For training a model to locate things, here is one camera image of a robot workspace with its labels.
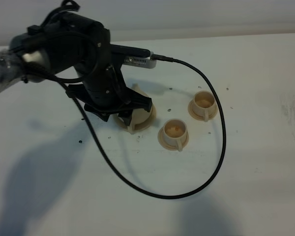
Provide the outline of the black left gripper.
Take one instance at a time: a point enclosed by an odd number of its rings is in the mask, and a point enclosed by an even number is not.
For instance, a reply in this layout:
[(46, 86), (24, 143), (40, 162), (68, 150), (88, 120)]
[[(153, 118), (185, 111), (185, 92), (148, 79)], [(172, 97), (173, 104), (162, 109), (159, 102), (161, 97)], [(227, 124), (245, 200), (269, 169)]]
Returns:
[(40, 25), (43, 66), (53, 74), (74, 67), (77, 79), (62, 79), (69, 93), (84, 102), (84, 110), (103, 121), (118, 113), (125, 126), (133, 110), (121, 112), (122, 104), (150, 111), (152, 99), (125, 84), (123, 57), (111, 50), (110, 31), (100, 22), (71, 11), (52, 11)]

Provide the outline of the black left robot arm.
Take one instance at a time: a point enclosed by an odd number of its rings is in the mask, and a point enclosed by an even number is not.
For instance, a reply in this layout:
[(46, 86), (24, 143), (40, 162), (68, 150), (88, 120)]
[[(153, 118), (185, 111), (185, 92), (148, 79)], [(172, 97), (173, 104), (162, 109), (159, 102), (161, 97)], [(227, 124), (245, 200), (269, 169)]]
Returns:
[(110, 38), (100, 22), (53, 12), (0, 51), (0, 93), (19, 81), (50, 80), (103, 121), (113, 117), (129, 132), (144, 129), (154, 120), (155, 107), (137, 84), (125, 84), (121, 67), (151, 69), (156, 60), (150, 50), (114, 45)]

